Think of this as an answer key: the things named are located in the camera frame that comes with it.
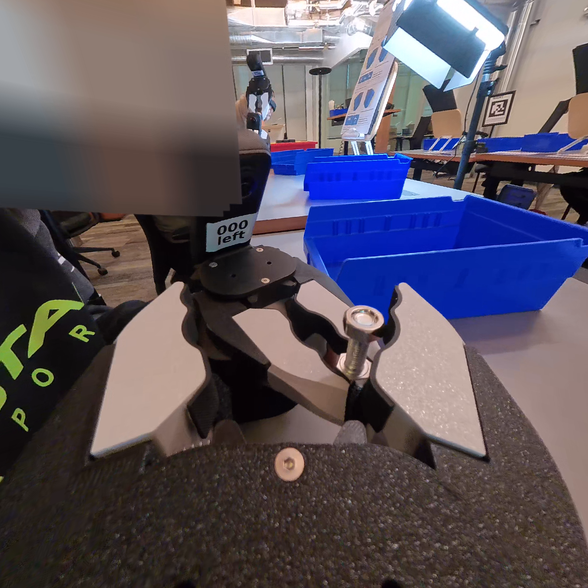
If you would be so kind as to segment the dark blue bag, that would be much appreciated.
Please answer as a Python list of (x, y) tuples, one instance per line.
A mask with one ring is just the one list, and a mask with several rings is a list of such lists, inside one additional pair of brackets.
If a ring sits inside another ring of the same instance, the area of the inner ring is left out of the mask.
[(529, 210), (537, 193), (534, 189), (508, 183), (496, 196), (496, 201), (515, 208)]

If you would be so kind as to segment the long wooden desk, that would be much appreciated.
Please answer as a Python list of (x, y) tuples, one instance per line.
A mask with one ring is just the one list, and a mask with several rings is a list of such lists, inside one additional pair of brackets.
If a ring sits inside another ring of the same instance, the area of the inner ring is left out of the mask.
[(573, 153), (530, 153), (530, 152), (490, 152), (474, 153), (469, 158), (470, 164), (489, 166), (487, 185), (483, 197), (496, 199), (497, 187), (503, 180), (522, 180), (565, 187), (587, 189), (587, 175), (570, 173), (544, 172), (539, 166), (576, 167), (587, 169), (587, 154)]

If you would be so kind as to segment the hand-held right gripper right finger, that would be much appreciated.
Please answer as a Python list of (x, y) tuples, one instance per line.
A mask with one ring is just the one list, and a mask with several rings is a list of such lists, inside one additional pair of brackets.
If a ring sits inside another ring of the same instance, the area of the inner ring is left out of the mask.
[(349, 388), (345, 421), (363, 423), (371, 442), (415, 457), (435, 443), (485, 459), (461, 337), (407, 283), (394, 288), (387, 316), (369, 345), (369, 377)]

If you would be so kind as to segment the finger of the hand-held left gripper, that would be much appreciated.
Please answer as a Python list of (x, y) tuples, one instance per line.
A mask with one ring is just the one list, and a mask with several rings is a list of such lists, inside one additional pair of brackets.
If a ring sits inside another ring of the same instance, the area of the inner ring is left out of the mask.
[(315, 415), (342, 425), (349, 383), (302, 343), (288, 318), (276, 309), (250, 308), (233, 317), (270, 362), (268, 383)]
[(285, 302), (294, 334), (326, 364), (338, 363), (347, 351), (343, 318), (349, 307), (316, 281), (301, 284), (298, 293)]

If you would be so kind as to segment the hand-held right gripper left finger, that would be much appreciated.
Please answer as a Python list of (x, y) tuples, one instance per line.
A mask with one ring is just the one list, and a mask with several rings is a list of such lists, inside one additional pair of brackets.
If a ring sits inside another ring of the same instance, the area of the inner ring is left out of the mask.
[(198, 346), (195, 307), (174, 283), (117, 337), (91, 445), (103, 458), (142, 442), (162, 454), (207, 445), (219, 397)]

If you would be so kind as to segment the roll-up banner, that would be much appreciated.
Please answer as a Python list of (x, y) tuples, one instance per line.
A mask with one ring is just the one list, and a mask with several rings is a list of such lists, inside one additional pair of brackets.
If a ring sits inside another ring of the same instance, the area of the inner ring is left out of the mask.
[(392, 20), (388, 5), (378, 18), (350, 101), (341, 133), (345, 141), (368, 142), (377, 133), (398, 72), (395, 57), (384, 48)]

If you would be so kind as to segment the studio light on stand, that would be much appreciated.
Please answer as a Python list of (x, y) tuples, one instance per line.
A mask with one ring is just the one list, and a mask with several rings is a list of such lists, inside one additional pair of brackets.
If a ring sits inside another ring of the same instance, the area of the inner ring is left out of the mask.
[(492, 75), (504, 69), (508, 26), (477, 1), (400, 1), (393, 3), (382, 47), (435, 88), (469, 85), (481, 72), (454, 188), (461, 189), (484, 102), (494, 90)]

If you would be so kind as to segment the black printed shirt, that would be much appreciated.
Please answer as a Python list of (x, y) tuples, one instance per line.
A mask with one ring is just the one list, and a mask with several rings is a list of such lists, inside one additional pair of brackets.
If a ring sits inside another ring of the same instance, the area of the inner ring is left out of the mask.
[(106, 345), (146, 306), (96, 304), (40, 213), (1, 210), (1, 479)]

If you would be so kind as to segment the silver hex bolt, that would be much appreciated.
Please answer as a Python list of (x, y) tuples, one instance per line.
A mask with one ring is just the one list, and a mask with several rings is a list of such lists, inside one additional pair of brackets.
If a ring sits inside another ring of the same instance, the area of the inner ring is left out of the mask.
[(351, 336), (348, 340), (346, 353), (342, 353), (336, 368), (350, 382), (369, 377), (371, 362), (368, 359), (371, 336)]

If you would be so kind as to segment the black floor lamp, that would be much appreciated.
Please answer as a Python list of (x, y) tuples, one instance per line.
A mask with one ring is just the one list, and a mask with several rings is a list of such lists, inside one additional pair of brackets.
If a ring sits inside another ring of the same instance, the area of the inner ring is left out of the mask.
[(318, 147), (322, 149), (322, 81), (324, 76), (331, 73), (331, 68), (319, 66), (309, 71), (318, 80)]

